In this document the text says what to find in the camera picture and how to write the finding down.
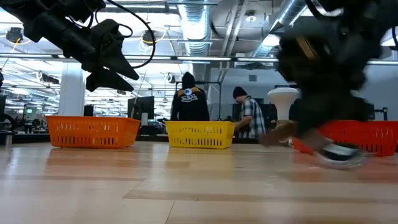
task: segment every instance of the red basket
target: red basket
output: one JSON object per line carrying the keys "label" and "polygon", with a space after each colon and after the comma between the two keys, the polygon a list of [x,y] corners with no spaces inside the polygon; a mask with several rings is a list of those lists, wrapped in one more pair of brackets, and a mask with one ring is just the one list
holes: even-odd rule
{"label": "red basket", "polygon": [[52,146],[120,149],[135,143],[140,121],[130,118],[46,116]]}
{"label": "red basket", "polygon": [[[393,156],[398,143],[398,122],[396,121],[333,121],[320,128],[326,137],[338,143],[358,145],[375,156]],[[307,154],[313,151],[293,140],[294,149]]]}

